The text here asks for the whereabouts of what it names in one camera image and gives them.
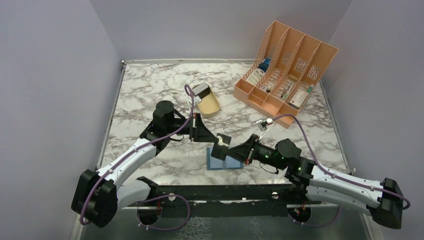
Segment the blue card holder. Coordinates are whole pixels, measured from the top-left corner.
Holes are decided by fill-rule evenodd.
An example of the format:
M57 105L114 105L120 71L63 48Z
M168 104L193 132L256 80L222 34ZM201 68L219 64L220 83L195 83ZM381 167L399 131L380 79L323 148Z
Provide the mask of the blue card holder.
M213 147L206 150L206 167L209 171L242 169L244 165L236 159L227 156L225 160L212 157Z

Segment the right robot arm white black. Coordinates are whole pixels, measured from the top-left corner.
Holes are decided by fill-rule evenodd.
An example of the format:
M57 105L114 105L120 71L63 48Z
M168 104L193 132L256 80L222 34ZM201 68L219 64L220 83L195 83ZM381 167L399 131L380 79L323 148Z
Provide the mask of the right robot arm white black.
M331 170L301 156L301 149L290 139L279 141L274 148L259 142L252 134L245 142L230 147L231 137L218 134L212 156L223 159L229 156L243 164L253 160L285 171L291 182L289 199L300 204L303 201L328 202L355 209L377 224L391 228L402 227L403 203L398 184L389 178L383 181L367 180Z

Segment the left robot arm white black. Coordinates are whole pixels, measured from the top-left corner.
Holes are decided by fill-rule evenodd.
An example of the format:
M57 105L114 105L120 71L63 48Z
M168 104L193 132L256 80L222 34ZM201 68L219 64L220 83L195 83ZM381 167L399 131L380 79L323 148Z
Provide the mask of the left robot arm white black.
M105 167L96 171L87 169L80 175L71 203L71 209L80 215L80 223L105 227L121 202L119 188L135 170L160 154L173 135L186 135L199 143L219 141L203 124L199 113L191 111L184 117L171 101L158 102L152 121L123 155Z

